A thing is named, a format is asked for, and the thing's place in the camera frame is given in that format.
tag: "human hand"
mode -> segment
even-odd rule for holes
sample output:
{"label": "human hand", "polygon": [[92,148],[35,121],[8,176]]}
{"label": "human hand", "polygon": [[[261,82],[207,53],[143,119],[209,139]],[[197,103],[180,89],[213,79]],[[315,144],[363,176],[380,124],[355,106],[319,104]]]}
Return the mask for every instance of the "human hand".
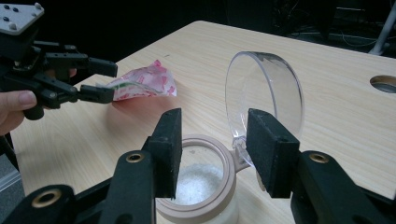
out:
{"label": "human hand", "polygon": [[[76,69],[70,69],[70,77],[76,73]],[[55,77],[53,71],[48,71],[47,75]],[[36,104],[37,99],[32,91],[0,92],[0,135],[17,128],[23,122],[23,110],[30,109]]]}

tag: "clear plastic lid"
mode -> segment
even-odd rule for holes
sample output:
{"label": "clear plastic lid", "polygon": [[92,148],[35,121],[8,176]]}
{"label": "clear plastic lid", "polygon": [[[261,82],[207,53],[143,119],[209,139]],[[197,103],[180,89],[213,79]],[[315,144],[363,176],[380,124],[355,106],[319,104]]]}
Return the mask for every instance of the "clear plastic lid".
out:
{"label": "clear plastic lid", "polygon": [[304,122],[303,93],[294,71],[282,58],[262,52],[237,53],[228,68],[225,97],[233,148],[251,166],[246,151],[250,108],[271,113],[295,137],[300,137]]}

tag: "black mechanical part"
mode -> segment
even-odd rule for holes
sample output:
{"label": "black mechanical part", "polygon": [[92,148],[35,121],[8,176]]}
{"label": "black mechanical part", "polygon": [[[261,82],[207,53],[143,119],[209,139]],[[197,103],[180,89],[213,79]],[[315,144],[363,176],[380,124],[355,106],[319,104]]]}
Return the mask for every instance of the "black mechanical part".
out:
{"label": "black mechanical part", "polygon": [[66,185],[38,189],[4,223],[156,223],[156,195],[175,197],[181,152],[181,108],[176,108],[162,114],[142,150],[120,156],[113,177],[78,195]]}
{"label": "black mechanical part", "polygon": [[272,198],[289,198],[300,142],[271,114],[249,109],[247,152]]}
{"label": "black mechanical part", "polygon": [[297,224],[396,223],[396,198],[357,186],[334,158],[298,146],[274,116],[249,109],[247,152],[271,197],[292,192]]}
{"label": "black mechanical part", "polygon": [[[100,104],[111,103],[113,90],[84,86],[78,91],[69,84],[69,70],[86,69],[88,77],[94,74],[115,77],[117,65],[110,61],[90,58],[79,53],[73,45],[36,41],[44,8],[32,7],[40,12],[40,18],[25,15],[23,10],[18,14],[12,14],[26,21],[21,32],[0,27],[0,91],[32,91],[37,98],[37,106],[24,111],[25,117],[31,120],[44,116],[43,107],[57,109],[66,102],[82,100]],[[54,71],[55,78],[45,75],[49,70]]]}

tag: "wooden table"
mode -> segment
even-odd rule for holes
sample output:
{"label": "wooden table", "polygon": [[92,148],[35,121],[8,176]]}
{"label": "wooden table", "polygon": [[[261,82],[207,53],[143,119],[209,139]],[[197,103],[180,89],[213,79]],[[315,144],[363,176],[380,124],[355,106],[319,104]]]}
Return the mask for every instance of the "wooden table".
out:
{"label": "wooden table", "polygon": [[[392,198],[396,95],[375,89],[370,79],[396,76],[396,60],[205,21],[118,62],[121,76],[160,60],[174,75],[177,97],[63,104],[12,132],[25,193],[50,184],[70,185],[79,193],[111,177],[119,156],[140,149],[160,115],[176,107],[182,108],[183,134],[210,135],[231,149],[225,81],[230,60],[245,50],[282,57],[300,79],[305,102],[301,151],[332,155],[358,185]],[[110,80],[94,76],[83,83]],[[236,196],[239,223],[293,222],[290,200],[272,200],[262,192],[253,168],[237,174]]]}

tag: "table surface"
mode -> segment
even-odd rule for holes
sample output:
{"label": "table surface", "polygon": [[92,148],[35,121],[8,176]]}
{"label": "table surface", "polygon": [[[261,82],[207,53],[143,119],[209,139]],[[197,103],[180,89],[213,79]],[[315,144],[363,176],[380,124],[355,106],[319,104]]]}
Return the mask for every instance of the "table surface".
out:
{"label": "table surface", "polygon": [[[134,98],[99,105],[63,104],[11,134],[26,194],[50,184],[79,193],[109,177],[124,152],[140,149],[161,114],[182,108],[183,134],[206,134],[229,149],[225,105],[228,65],[239,51],[286,60],[304,95],[301,151],[332,155],[360,186],[393,198],[396,187],[396,95],[370,79],[396,76],[396,60],[197,21],[118,62],[118,77],[160,60],[171,70],[177,97]],[[93,76],[83,84],[107,83]],[[239,223],[292,223],[289,199],[271,199],[253,168],[237,174]],[[158,216],[158,223],[164,223]]]}

